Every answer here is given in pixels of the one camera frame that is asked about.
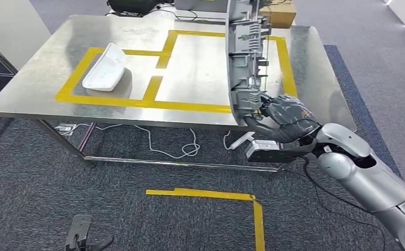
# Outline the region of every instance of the yellow tape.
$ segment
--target yellow tape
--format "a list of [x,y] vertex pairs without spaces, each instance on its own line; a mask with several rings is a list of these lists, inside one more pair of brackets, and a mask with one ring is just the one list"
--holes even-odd
[[290,56],[288,55],[287,44],[285,38],[270,37],[271,40],[276,40],[277,55],[279,57],[279,63],[282,72],[282,87],[284,93],[298,96],[296,91],[295,80],[293,77],[292,66],[290,65]]
[[250,195],[248,193],[219,192],[219,191],[196,190],[187,188],[175,188],[173,191],[147,189],[145,190],[145,194],[253,201],[254,245],[256,251],[265,251],[264,219],[262,213],[262,206],[256,201],[256,197],[254,195]]
[[171,58],[171,52],[175,47],[177,39],[178,33],[176,33],[174,30],[169,30],[167,40],[165,40],[165,44],[162,49],[162,53],[164,53],[164,55],[159,58],[158,63],[156,64],[157,69],[167,68],[168,62],[170,61]]
[[58,95],[69,95],[73,89],[75,88],[76,84],[79,82],[80,78],[83,76],[87,68],[90,66],[90,63],[93,61],[95,56],[98,53],[102,53],[103,48],[89,48],[87,53],[85,53],[84,57],[78,63],[78,66],[73,70],[70,77],[67,79],[65,84],[56,94]]
[[256,201],[253,201],[253,219],[254,219],[254,245],[256,251],[265,250],[264,240],[264,217],[262,214],[262,206]]
[[225,37],[225,33],[221,32],[207,32],[207,31],[193,31],[193,30],[174,30],[179,35],[203,36],[203,37]]
[[[170,30],[162,51],[143,51],[143,50],[124,50],[127,55],[143,55],[143,56],[158,56],[159,60],[156,68],[165,69],[171,57],[171,53],[176,44],[179,35],[190,36],[207,36],[207,37],[224,37],[224,33],[220,32],[203,32],[203,31],[186,31],[186,30]],[[284,92],[292,96],[297,96],[296,87],[293,79],[293,72],[290,65],[290,58],[284,38],[269,36],[270,40],[276,41],[279,61],[282,71],[282,85]],[[125,98],[108,98],[72,95],[73,89],[82,78],[95,56],[102,53],[105,48],[89,48],[87,53],[78,63],[73,73],[55,95],[56,101],[72,102],[78,104],[103,105],[103,106],[122,106],[122,107],[141,107],[141,108],[157,108],[157,109],[172,109],[185,111],[201,111],[201,112],[219,112],[231,113],[230,106],[183,103],[170,101],[155,101],[157,92],[159,91],[162,77],[152,76],[143,100],[125,99]]]
[[143,101],[151,100],[154,101],[156,95],[158,94],[159,87],[162,81],[162,76],[152,76],[150,83],[148,83],[147,90],[145,91]]
[[121,106],[121,107],[141,107],[141,108],[157,108],[157,109],[172,109],[182,111],[201,111],[201,112],[219,112],[231,113],[230,106],[196,104],[196,103],[181,103],[168,101],[148,101],[127,98],[106,98],[95,96],[81,95],[56,95],[56,101],[72,102],[77,104],[101,105],[101,106]]

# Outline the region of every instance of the white cable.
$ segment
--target white cable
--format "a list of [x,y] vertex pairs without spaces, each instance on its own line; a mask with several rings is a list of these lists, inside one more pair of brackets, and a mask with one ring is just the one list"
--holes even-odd
[[80,127],[80,126],[90,126],[89,124],[77,124],[75,127],[73,127],[71,130],[69,130],[69,131],[67,131],[67,132],[64,132],[64,133],[61,133],[61,135],[66,135],[66,134],[69,134],[69,133],[71,133],[71,132],[73,132],[74,130],[76,130],[78,127]]
[[230,136],[230,133],[231,133],[232,131],[228,131],[228,133],[226,134],[226,135],[224,135],[224,140],[223,140],[223,142],[224,142],[224,148],[225,148],[225,150],[231,150],[231,148],[230,147],[227,147],[227,144],[225,143],[225,138],[227,138],[228,136]]
[[114,124],[114,125],[110,125],[110,126],[104,127],[104,128],[100,128],[100,127],[95,127],[95,128],[97,128],[97,129],[103,131],[103,130],[106,130],[106,129],[108,129],[108,128],[118,127],[118,126],[122,126],[122,124]]
[[[77,124],[76,126],[75,126],[75,128],[73,128],[73,129],[71,129],[70,131],[68,131],[68,132],[64,132],[64,133],[62,133],[61,135],[66,135],[66,134],[69,134],[70,132],[73,132],[74,130],[76,130],[78,127],[80,127],[80,126],[90,126],[89,124]],[[99,129],[99,130],[101,130],[101,131],[103,131],[103,130],[106,130],[106,129],[108,129],[108,128],[112,128],[112,127],[118,127],[118,126],[122,126],[122,124],[114,124],[114,125],[110,125],[110,126],[108,126],[108,127],[104,127],[104,128],[101,128],[101,127],[95,127],[96,129]]]
[[[80,127],[80,126],[90,126],[90,125],[89,125],[89,124],[78,124],[78,125],[75,126],[75,128],[71,129],[71,130],[68,131],[68,132],[62,133],[61,135],[66,135],[66,134],[68,134],[68,133],[70,133],[70,132],[73,132],[74,130],[76,130],[76,129],[77,129],[78,127]],[[96,128],[99,129],[99,130],[101,130],[101,131],[103,131],[103,130],[106,130],[106,129],[109,129],[109,128],[113,128],[113,127],[118,127],[118,126],[122,126],[122,124],[114,124],[114,125],[110,125],[110,126],[104,127],[104,128],[100,128],[100,127],[96,127]],[[136,128],[138,128],[138,129],[141,129],[141,130],[143,130],[143,131],[148,132],[148,146],[149,146],[149,148],[150,148],[151,151],[165,154],[165,155],[167,155],[167,156],[169,156],[169,157],[172,157],[172,158],[174,158],[174,159],[183,158],[183,157],[185,157],[185,156],[196,156],[196,155],[198,154],[199,149],[201,148],[201,146],[196,143],[196,134],[194,133],[194,131],[193,131],[192,129],[190,129],[191,133],[193,133],[193,143],[184,145],[184,146],[181,148],[181,151],[182,151],[184,154],[181,155],[181,156],[179,156],[179,157],[175,157],[175,156],[173,156],[173,155],[171,155],[171,154],[168,154],[168,153],[166,153],[166,152],[153,149],[153,148],[152,148],[152,134],[150,133],[150,131],[147,130],[147,129],[145,129],[145,128],[138,127],[138,126],[136,126],[136,125],[133,125],[133,126],[136,127]],[[186,148],[187,146],[190,146],[190,145],[194,146],[194,150],[193,150],[193,151],[190,151],[190,152],[186,152],[185,148]]]
[[[198,154],[199,148],[201,148],[200,145],[196,144],[196,134],[194,133],[194,131],[193,131],[191,128],[189,128],[190,131],[191,131],[191,133],[193,133],[193,138],[194,138],[194,139],[193,139],[193,143],[184,145],[184,146],[181,148],[181,151],[182,151],[184,154],[181,155],[181,156],[179,156],[179,157],[175,157],[175,156],[173,156],[173,155],[171,155],[171,154],[168,154],[168,153],[166,153],[166,152],[153,149],[153,148],[152,148],[152,133],[151,133],[149,130],[145,129],[145,128],[138,127],[138,126],[136,126],[136,125],[133,125],[133,126],[136,127],[136,128],[138,128],[138,129],[141,129],[141,130],[143,130],[143,131],[146,131],[146,132],[148,133],[148,147],[150,148],[150,151],[157,152],[157,153],[162,153],[162,154],[165,154],[165,155],[167,155],[167,156],[169,156],[169,157],[172,157],[172,158],[174,158],[174,159],[183,158],[183,157],[185,157],[185,156],[196,156],[196,155]],[[191,151],[191,152],[186,152],[186,151],[185,151],[185,148],[186,148],[187,146],[189,146],[189,145],[194,146],[194,150]]]

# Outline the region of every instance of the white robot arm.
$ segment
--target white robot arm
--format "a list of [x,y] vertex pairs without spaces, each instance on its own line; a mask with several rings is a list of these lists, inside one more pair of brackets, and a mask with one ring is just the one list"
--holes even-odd
[[361,137],[339,124],[317,133],[319,167],[388,229],[405,250],[405,182]]
[[321,126],[297,98],[262,96],[261,113],[280,128],[244,117],[252,130],[277,142],[298,141],[300,147],[264,150],[250,149],[249,161],[291,162],[312,152],[319,168],[336,179],[356,200],[389,230],[405,250],[405,182],[373,152],[370,145],[349,129],[334,123]]

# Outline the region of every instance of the black bag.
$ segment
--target black bag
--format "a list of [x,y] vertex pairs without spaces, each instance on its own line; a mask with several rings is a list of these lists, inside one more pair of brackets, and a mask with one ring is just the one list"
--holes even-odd
[[159,0],[108,0],[107,5],[115,12],[149,13]]

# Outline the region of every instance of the cardboard box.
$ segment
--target cardboard box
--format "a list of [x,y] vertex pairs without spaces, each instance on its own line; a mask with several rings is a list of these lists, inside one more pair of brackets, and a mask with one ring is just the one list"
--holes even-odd
[[292,3],[264,6],[260,12],[269,17],[272,28],[290,28],[296,16],[296,10]]

